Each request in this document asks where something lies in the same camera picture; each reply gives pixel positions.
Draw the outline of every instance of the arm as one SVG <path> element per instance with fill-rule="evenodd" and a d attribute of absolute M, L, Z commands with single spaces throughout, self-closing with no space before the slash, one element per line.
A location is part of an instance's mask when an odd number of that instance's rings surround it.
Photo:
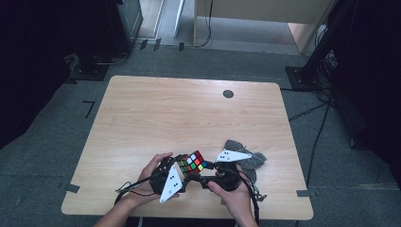
<path fill-rule="evenodd" d="M 239 226 L 257 226 L 252 213 L 251 197 L 247 186 L 243 182 L 232 192 L 225 191 L 217 183 L 212 181 L 208 183 L 208 186 L 216 195 L 221 197 L 220 204 L 227 207 Z"/>
<path fill-rule="evenodd" d="M 166 157 L 170 157 L 172 153 L 157 154 L 142 170 L 138 181 L 149 177 L 152 171 L 159 165 L 159 163 Z M 153 189 L 149 182 L 142 183 L 139 187 L 133 189 L 134 192 L 141 195 L 150 195 Z M 95 225 L 98 226 L 124 226 L 130 213 L 137 207 L 144 205 L 150 201 L 159 199 L 160 195 L 153 194 L 151 196 L 143 197 L 134 193 L 127 193 L 121 200 Z"/>

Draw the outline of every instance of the round hole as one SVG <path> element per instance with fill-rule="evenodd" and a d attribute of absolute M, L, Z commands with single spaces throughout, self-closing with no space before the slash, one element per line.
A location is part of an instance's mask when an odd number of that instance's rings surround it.
<path fill-rule="evenodd" d="M 225 90 L 225 91 L 223 92 L 223 95 L 224 95 L 225 97 L 227 97 L 227 98 L 232 98 L 232 97 L 234 96 L 234 93 L 233 93 L 232 91 L 230 91 L 230 90 Z"/>

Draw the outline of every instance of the rubik's cube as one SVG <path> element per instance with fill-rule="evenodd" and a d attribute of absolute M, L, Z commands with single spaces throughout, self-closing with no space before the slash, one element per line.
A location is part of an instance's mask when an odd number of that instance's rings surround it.
<path fill-rule="evenodd" d="M 201 153 L 197 150 L 192 154 L 183 157 L 181 161 L 178 162 L 178 166 L 186 178 L 191 172 L 200 173 L 207 167 L 207 163 L 204 161 Z"/>

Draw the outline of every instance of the wooden table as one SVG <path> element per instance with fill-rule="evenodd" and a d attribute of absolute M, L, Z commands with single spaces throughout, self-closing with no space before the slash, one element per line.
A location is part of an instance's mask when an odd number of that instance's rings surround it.
<path fill-rule="evenodd" d="M 223 91 L 234 92 L 226 98 Z M 257 169 L 256 185 L 268 195 L 260 218 L 311 219 L 297 150 L 279 87 L 275 83 L 115 76 L 103 97 L 61 210 L 69 215 L 104 215 L 123 183 L 136 182 L 156 154 L 199 150 L 214 161 L 227 139 L 268 161 Z M 214 171 L 202 172 L 204 176 Z M 137 217 L 230 218 L 220 199 L 191 182 L 179 199 L 153 201 Z"/>
<path fill-rule="evenodd" d="M 194 45 L 197 17 L 209 16 L 211 1 L 195 0 Z M 304 53 L 335 3 L 336 0 L 214 0 L 212 17 L 288 23 L 298 50 Z"/>

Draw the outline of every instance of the black cable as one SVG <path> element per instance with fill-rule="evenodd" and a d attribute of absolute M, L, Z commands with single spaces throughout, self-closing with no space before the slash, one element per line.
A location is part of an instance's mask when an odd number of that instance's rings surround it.
<path fill-rule="evenodd" d="M 248 178 L 248 180 L 249 180 L 249 182 L 251 183 L 251 185 L 252 185 L 252 189 L 253 189 L 253 192 L 254 192 L 254 185 L 253 185 L 253 182 L 251 181 L 251 178 L 244 172 L 244 171 L 241 171 L 241 170 L 238 170 L 240 173 L 243 173 L 247 178 Z"/>
<path fill-rule="evenodd" d="M 302 112 L 302 113 L 296 114 L 296 115 L 290 117 L 290 118 L 288 119 L 288 121 L 298 119 L 298 118 L 299 118 L 300 116 L 302 116 L 302 115 L 310 114 L 310 113 L 312 113 L 314 110 L 317 110 L 317 109 L 321 108 L 321 107 L 324 106 L 325 104 L 326 104 L 326 103 L 323 103 L 323 104 L 321 104 L 321 105 L 319 105 L 319 106 L 317 106 L 317 107 L 314 107 L 314 108 L 311 108 L 311 109 L 309 109 L 309 110 L 307 110 L 307 111 L 304 111 L 304 112 Z"/>
<path fill-rule="evenodd" d="M 117 196 L 117 198 L 115 198 L 114 205 L 116 205 L 127 192 L 131 191 L 133 188 L 135 188 L 136 186 L 140 185 L 141 183 L 144 183 L 144 182 L 146 182 L 146 181 L 148 181 L 148 180 L 150 180 L 150 179 L 152 179 L 154 177 L 159 176 L 160 174 L 162 174 L 162 173 L 158 172 L 158 173 L 156 173 L 154 175 L 151 175 L 150 177 L 142 179 L 141 181 L 138 181 L 138 182 L 133 183 L 133 184 L 131 184 L 130 182 L 124 183 L 120 188 L 115 190 L 115 192 L 118 192 L 118 196 Z"/>
<path fill-rule="evenodd" d="M 213 11 L 213 0 L 210 2 L 210 10 L 209 10 L 209 23 L 207 23 L 206 21 L 206 25 L 207 25 L 207 29 L 209 30 L 209 35 L 207 36 L 207 39 L 206 39 L 206 41 L 202 44 L 202 45 L 197 45 L 197 46 L 189 46 L 189 48 L 190 47 L 193 47 L 193 48 L 201 48 L 201 47 L 204 47 L 204 46 L 206 46 L 209 42 L 210 42 L 210 40 L 212 39 L 212 27 L 211 27 L 211 25 L 210 25 L 210 23 L 211 23 L 211 20 L 212 20 L 212 11 Z"/>
<path fill-rule="evenodd" d="M 312 149 L 312 153 L 310 155 L 310 161 L 309 161 L 309 169 L 307 170 L 307 176 L 306 176 L 306 188 L 309 187 L 310 174 L 312 172 L 312 165 L 313 165 L 313 159 L 315 157 L 316 146 L 318 145 L 319 138 L 321 137 L 321 133 L 322 133 L 322 130 L 323 130 L 324 122 L 325 122 L 325 119 L 327 117 L 328 109 L 330 108 L 331 102 L 332 102 L 332 100 L 330 100 L 327 103 L 327 108 L 326 108 L 326 110 L 324 112 L 323 122 L 321 124 L 320 129 L 319 129 L 318 135 L 316 136 L 315 143 L 313 144 L 313 149 Z"/>
<path fill-rule="evenodd" d="M 318 91 L 313 90 L 294 90 L 292 88 L 280 88 L 280 91 L 287 91 L 287 92 L 304 92 L 304 93 L 318 93 Z"/>
<path fill-rule="evenodd" d="M 319 36 L 318 36 L 319 30 L 316 31 L 316 35 L 315 35 L 315 48 L 316 48 L 316 46 L 319 44 L 319 42 L 321 41 L 321 36 L 322 36 L 323 34 L 325 34 L 326 31 L 327 31 L 327 27 L 325 27 L 324 30 L 321 31 L 321 33 L 319 34 Z"/>
<path fill-rule="evenodd" d="M 155 193 L 153 192 L 152 194 L 148 194 L 148 195 L 143 195 L 143 194 L 140 194 L 140 193 L 137 193 L 137 192 L 135 192 L 135 191 L 130 191 L 131 193 L 133 193 L 133 194 L 136 194 L 136 195 L 138 195 L 138 196 L 143 196 L 143 197 L 149 197 L 149 196 L 153 196 Z"/>
<path fill-rule="evenodd" d="M 119 64 L 119 63 L 121 63 L 122 61 L 124 61 L 127 57 L 128 57 L 128 54 L 125 54 L 124 57 L 123 57 L 123 59 L 120 60 L 120 61 L 116 61 L 116 62 L 106 62 L 106 63 L 96 62 L 96 61 L 95 61 L 95 64 L 99 64 L 99 65 L 114 65 L 114 64 Z"/>
<path fill-rule="evenodd" d="M 257 205 L 257 200 L 256 197 L 253 193 L 253 190 L 251 189 L 250 185 L 248 184 L 248 182 L 242 178 L 241 176 L 239 176 L 239 179 L 241 179 L 241 181 L 247 186 L 248 191 L 250 193 L 251 196 L 251 200 L 253 202 L 253 213 L 254 213 L 254 220 L 256 221 L 256 224 L 259 225 L 259 206 Z"/>

